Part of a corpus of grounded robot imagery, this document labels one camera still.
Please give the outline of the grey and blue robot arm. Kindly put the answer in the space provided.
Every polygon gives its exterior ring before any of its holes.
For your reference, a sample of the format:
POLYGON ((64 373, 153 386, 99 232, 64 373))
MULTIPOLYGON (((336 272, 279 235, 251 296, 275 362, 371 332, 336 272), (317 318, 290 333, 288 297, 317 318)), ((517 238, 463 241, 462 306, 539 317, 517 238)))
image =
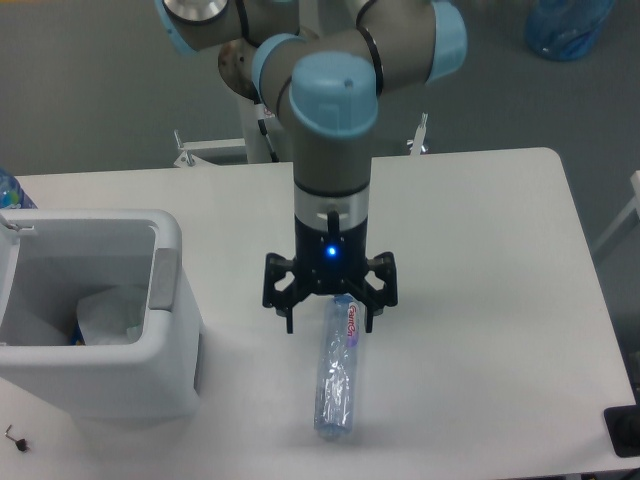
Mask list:
POLYGON ((366 254, 378 100, 454 73, 467 54, 464 20, 447 1, 354 1, 351 10, 349 30, 305 39, 295 1, 156 3, 180 52, 247 45, 240 72, 251 97, 289 135, 295 255, 267 256, 262 297, 286 319, 310 295, 351 295, 368 318, 397 304, 394 256, 366 254))

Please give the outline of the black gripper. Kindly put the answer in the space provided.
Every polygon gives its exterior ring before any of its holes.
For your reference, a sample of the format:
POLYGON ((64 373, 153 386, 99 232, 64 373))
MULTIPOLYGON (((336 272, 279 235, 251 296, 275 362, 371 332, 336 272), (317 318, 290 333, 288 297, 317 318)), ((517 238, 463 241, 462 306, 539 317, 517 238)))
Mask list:
POLYGON ((262 304, 273 308, 293 332, 294 307, 310 294, 348 293, 365 306, 365 332, 386 307, 398 304, 395 256, 387 251, 366 258, 368 220, 334 235, 295 219, 295 257, 268 253, 265 259, 262 304))

